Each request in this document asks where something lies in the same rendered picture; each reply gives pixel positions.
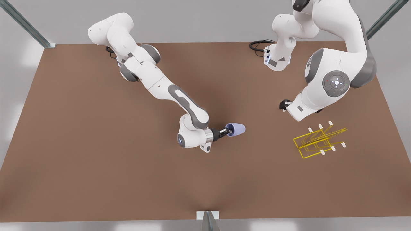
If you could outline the lavender blue cup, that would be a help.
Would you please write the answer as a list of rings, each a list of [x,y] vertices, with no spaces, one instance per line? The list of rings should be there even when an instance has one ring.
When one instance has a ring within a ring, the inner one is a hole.
[[[225,126],[225,128],[229,130],[229,133],[227,134],[229,137],[240,135],[246,130],[246,127],[239,123],[229,123]]]

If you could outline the silver frame post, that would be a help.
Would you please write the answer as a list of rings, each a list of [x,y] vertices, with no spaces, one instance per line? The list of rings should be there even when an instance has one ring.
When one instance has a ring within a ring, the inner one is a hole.
[[[196,219],[202,220],[201,231],[220,231],[216,221],[220,219],[219,211],[197,211]]]
[[[21,13],[8,1],[0,0],[0,7],[14,19],[32,38],[45,49],[55,48],[55,43],[50,43]]]
[[[370,40],[408,2],[409,0],[395,0],[385,13],[383,13],[367,30],[367,40]]]

